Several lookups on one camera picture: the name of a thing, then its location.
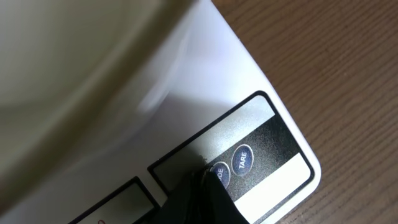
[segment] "button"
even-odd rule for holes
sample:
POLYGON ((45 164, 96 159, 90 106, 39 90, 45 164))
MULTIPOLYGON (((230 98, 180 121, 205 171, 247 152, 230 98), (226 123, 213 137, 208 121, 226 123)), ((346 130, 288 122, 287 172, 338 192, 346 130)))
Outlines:
POLYGON ((232 171, 242 177, 251 170, 253 166, 253 150, 250 146, 243 144, 237 147, 232 155, 232 171))
POLYGON ((210 172, 217 175, 225 188, 228 187, 229 180, 231 179, 231 171, 225 162, 216 162, 210 169, 210 172))

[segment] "round button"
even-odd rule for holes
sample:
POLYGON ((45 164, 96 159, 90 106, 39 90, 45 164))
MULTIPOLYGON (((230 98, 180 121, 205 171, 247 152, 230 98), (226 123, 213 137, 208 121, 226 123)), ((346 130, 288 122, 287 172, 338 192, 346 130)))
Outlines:
POLYGON ((237 147, 232 155, 232 171, 242 177, 251 170, 253 166, 253 150, 250 146, 243 144, 237 147))
POLYGON ((225 162, 216 162, 210 169, 210 172, 217 175, 225 188, 228 187, 229 180, 231 179, 231 171, 225 162))

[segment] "white digital scale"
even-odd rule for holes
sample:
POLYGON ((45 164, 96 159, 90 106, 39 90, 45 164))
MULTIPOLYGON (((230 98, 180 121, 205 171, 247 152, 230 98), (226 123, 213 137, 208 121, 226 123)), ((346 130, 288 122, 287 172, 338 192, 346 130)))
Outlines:
POLYGON ((170 93, 133 138, 41 184, 0 223, 145 223, 201 162, 218 166, 249 223, 275 223, 308 197, 320 164, 210 1, 200 3, 182 60, 170 93))

